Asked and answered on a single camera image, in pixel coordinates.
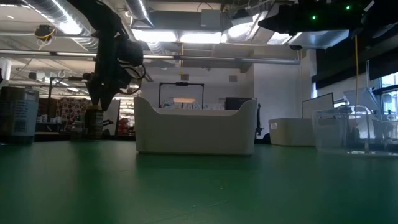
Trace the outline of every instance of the ceiling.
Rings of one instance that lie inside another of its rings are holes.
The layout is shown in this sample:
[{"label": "ceiling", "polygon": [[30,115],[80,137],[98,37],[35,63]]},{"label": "ceiling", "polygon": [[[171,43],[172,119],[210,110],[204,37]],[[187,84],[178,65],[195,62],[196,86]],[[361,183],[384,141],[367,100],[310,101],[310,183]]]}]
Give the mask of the ceiling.
[{"label": "ceiling", "polygon": [[[108,0],[105,1],[115,12],[122,18],[124,25],[129,27],[130,18],[125,15],[127,9],[125,0]],[[0,4],[20,4],[18,0],[0,0]],[[207,0],[213,9],[223,10],[224,12],[236,7],[236,4],[240,5],[248,3],[246,0],[231,1],[231,0]],[[177,12],[186,12],[200,14],[202,9],[209,9],[210,6],[207,4],[200,3],[199,0],[155,0],[147,1],[147,7],[149,12],[169,12],[175,14]],[[43,15],[38,13],[32,8],[22,6],[2,6],[0,5],[0,49],[13,49],[13,50],[45,50],[54,52],[87,52],[85,48],[77,44],[71,38],[63,38],[62,31],[57,30],[55,37],[51,40],[51,43],[40,47],[42,44],[33,35],[33,31],[41,24],[48,24],[52,26]],[[282,59],[297,59],[297,53],[291,50],[286,45],[265,45],[268,39],[271,38],[273,32],[270,30],[261,30],[261,43],[259,44],[259,38],[256,39],[256,45],[250,45],[251,41],[242,41],[235,44],[182,44],[176,42],[163,42],[162,45],[170,53],[174,55],[184,54],[192,56],[203,56],[203,57],[252,57],[252,58],[282,58]],[[18,33],[20,35],[9,35],[10,33]],[[141,42],[144,47],[145,54],[151,54],[151,51],[147,48],[145,42]],[[95,63],[92,58],[88,59],[73,59],[73,58],[40,58],[40,57],[11,57],[6,55],[0,55],[2,58],[8,58],[12,61],[12,75],[14,83],[30,83],[37,84],[36,81],[23,81],[28,79],[29,71],[43,70],[46,74],[50,72],[58,73],[61,70],[68,71],[68,76],[79,76],[84,72],[92,72],[94,70]],[[161,68],[165,71],[169,69],[167,74],[178,76],[178,72],[173,68],[197,68],[199,70],[211,70],[216,68],[228,68],[236,70],[238,74],[246,72],[249,68],[250,63],[236,63],[236,62],[219,62],[219,61],[201,61],[201,60],[174,60],[174,61],[162,61],[162,60],[145,60],[145,64],[149,68]],[[158,82],[161,80],[159,72],[154,74],[154,81]],[[41,88],[41,91],[48,91],[48,88]],[[54,89],[53,94],[62,94],[65,89]]]}]

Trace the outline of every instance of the white box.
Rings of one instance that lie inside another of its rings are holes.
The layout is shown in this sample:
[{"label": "white box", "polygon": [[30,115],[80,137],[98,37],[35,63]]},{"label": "white box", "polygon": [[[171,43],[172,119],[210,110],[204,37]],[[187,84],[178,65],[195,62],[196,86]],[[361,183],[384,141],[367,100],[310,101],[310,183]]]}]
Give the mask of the white box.
[{"label": "white box", "polygon": [[271,144],[280,146],[315,146],[312,120],[278,118],[268,121]]}]

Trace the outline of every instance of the green floor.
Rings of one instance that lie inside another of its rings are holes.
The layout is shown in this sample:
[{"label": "green floor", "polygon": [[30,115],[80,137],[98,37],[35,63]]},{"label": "green floor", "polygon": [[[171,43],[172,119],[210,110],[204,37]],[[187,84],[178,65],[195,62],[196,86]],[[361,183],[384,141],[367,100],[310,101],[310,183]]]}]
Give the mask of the green floor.
[{"label": "green floor", "polygon": [[0,223],[398,223],[398,160],[264,145],[251,157],[134,147],[0,146]]}]

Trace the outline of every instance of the white wall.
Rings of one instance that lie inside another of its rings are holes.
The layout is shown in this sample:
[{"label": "white wall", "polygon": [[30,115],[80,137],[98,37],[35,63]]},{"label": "white wall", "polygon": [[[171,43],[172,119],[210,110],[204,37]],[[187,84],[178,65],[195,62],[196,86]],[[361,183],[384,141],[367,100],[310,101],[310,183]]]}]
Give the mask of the white wall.
[{"label": "white wall", "polygon": [[[222,69],[214,68],[211,70],[202,68],[169,68],[161,70],[159,68],[149,68],[148,72],[154,79],[154,83],[144,82],[141,87],[142,97],[147,99],[153,107],[158,107],[159,103],[159,83],[160,82],[180,82],[179,73],[186,73],[190,75],[189,83],[204,83],[205,84],[205,104],[223,103],[226,97],[251,97],[248,93],[248,86],[246,85],[246,74],[241,73],[239,69]],[[230,83],[229,76],[237,75],[238,82]],[[195,98],[201,99],[201,88],[187,88],[192,89],[191,93],[187,93],[188,97],[191,95]],[[176,91],[176,95],[184,94],[183,91]]]},{"label": "white wall", "polygon": [[254,97],[261,104],[263,134],[269,132],[270,119],[300,118],[302,116],[300,66],[255,64]]},{"label": "white wall", "polygon": [[[366,87],[366,74],[361,74],[358,79],[358,88]],[[373,87],[374,82],[369,82],[368,87]],[[332,85],[326,86],[324,88],[318,89],[318,95],[322,96],[328,93],[333,93],[335,100],[342,99],[344,97],[344,92],[349,90],[355,90],[356,88],[356,77],[347,78],[343,81],[334,83]]]},{"label": "white wall", "polygon": [[317,52],[307,50],[302,52],[302,101],[309,100],[317,96],[317,90],[313,88],[311,78],[317,74]]}]

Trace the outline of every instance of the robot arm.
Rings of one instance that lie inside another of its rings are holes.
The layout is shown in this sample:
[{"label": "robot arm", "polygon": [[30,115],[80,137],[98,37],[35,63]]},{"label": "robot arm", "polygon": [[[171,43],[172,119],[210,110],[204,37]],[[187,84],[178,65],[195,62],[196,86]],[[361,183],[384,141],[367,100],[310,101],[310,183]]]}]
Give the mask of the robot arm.
[{"label": "robot arm", "polygon": [[131,68],[143,63],[142,48],[138,43],[129,40],[120,17],[106,4],[99,0],[68,0],[86,16],[91,26],[96,30],[93,37],[98,38],[98,51],[94,73],[84,74],[87,79],[87,89],[91,102],[97,105],[101,101],[103,111],[106,111],[115,94],[121,88],[127,88],[132,78],[144,78],[131,75],[137,72]]}]

